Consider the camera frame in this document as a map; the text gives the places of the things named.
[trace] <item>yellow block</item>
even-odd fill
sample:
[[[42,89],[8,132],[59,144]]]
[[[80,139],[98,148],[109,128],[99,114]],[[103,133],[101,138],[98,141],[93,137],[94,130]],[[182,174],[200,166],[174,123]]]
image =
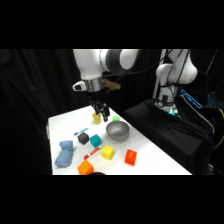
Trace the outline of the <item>yellow block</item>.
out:
[[[113,147],[110,147],[110,146],[108,146],[108,145],[106,145],[106,146],[103,148],[101,154],[102,154],[102,157],[103,157],[104,159],[111,160],[112,157],[113,157],[113,155],[114,155],[114,148],[113,148]]]

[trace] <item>blue block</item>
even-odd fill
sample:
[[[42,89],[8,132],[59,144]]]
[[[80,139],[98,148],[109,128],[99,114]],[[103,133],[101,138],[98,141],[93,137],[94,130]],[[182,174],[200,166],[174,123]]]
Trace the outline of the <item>blue block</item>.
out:
[[[94,135],[93,137],[91,137],[90,142],[95,148],[97,148],[98,146],[102,144],[101,138],[98,135]]]

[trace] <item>silver bowl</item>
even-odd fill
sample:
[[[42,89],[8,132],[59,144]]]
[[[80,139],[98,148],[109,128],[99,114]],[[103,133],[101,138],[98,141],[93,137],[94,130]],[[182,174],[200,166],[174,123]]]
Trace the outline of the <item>silver bowl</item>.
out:
[[[130,127],[123,121],[114,121],[107,125],[106,130],[111,139],[121,141],[128,136]]]

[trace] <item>colored cube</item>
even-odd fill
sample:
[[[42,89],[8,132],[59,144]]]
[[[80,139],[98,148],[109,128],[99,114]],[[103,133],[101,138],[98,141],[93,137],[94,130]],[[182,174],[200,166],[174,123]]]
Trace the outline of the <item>colored cube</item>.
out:
[[[120,117],[117,116],[113,117],[113,121],[120,121]]]
[[[93,137],[90,138],[90,142],[93,145],[93,147],[97,148],[100,146],[101,143],[101,138],[98,135],[94,135]]]
[[[93,166],[87,161],[85,160],[79,167],[78,167],[78,171],[81,175],[85,176],[85,175],[89,175],[91,173],[94,172],[93,170]]]
[[[136,157],[137,157],[137,152],[134,152],[132,150],[128,150],[126,157],[125,157],[125,162],[127,164],[130,164],[132,166],[135,165],[135,161],[136,161]]]
[[[81,135],[78,136],[79,142],[85,145],[89,141],[89,135],[83,132]]]
[[[106,145],[106,146],[103,148],[101,154],[102,154],[102,157],[103,157],[104,159],[111,160],[112,157],[113,157],[113,155],[114,155],[114,148],[111,147],[111,146]]]

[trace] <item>table surface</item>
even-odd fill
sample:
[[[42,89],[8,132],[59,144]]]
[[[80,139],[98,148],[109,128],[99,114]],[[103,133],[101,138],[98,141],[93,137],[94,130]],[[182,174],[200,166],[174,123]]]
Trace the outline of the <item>table surface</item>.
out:
[[[105,145],[109,145],[114,147],[115,151],[111,161],[102,158],[102,149],[88,159],[88,162],[93,165],[95,172],[102,172],[106,175],[191,175],[121,117],[120,120],[130,126],[130,134],[122,142],[115,142],[110,139],[106,133],[106,126],[112,121],[113,116],[119,116],[112,109],[110,109],[110,112],[109,121],[104,123],[102,119],[100,125],[95,125],[93,122],[92,114],[94,110],[91,106],[49,118],[54,175],[80,175],[77,167],[84,161],[84,156],[94,150],[90,141],[86,145],[82,145],[79,143],[77,136],[74,136],[75,132],[85,128],[89,128],[85,133],[90,137],[95,134],[101,137],[102,148]],[[73,141],[74,155],[72,165],[67,168],[58,168],[54,163],[61,152],[59,143],[67,140]],[[138,153],[135,166],[124,162],[128,149]]]

